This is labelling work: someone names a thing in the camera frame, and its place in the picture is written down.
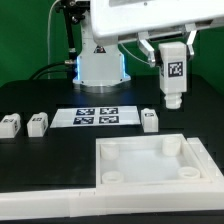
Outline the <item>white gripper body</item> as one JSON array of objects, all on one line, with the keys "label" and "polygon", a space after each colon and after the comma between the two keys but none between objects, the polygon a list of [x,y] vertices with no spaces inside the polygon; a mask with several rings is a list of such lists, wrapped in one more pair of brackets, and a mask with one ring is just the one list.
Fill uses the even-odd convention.
[{"label": "white gripper body", "polygon": [[125,35],[224,17],[224,0],[91,0],[92,33],[98,45]]}]

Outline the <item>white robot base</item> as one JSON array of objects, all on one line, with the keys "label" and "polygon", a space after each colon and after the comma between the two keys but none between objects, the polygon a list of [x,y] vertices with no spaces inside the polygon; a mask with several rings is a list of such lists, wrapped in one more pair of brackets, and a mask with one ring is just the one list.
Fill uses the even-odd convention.
[{"label": "white robot base", "polygon": [[[108,93],[127,87],[131,77],[125,71],[125,58],[117,45],[100,46],[93,39],[90,0],[59,0],[56,11],[63,11],[68,40],[71,78],[76,90]],[[72,26],[81,25],[80,53],[76,51]]]}]

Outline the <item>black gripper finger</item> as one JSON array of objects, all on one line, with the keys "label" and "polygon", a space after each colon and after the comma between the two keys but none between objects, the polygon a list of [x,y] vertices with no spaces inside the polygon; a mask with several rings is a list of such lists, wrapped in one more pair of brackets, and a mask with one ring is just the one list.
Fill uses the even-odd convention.
[{"label": "black gripper finger", "polygon": [[194,57],[193,43],[197,34],[196,25],[194,23],[185,26],[187,33],[187,56],[191,60]]},{"label": "black gripper finger", "polygon": [[154,48],[148,42],[149,34],[147,32],[138,33],[138,47],[147,57],[148,63],[151,67],[156,65],[155,51]]}]

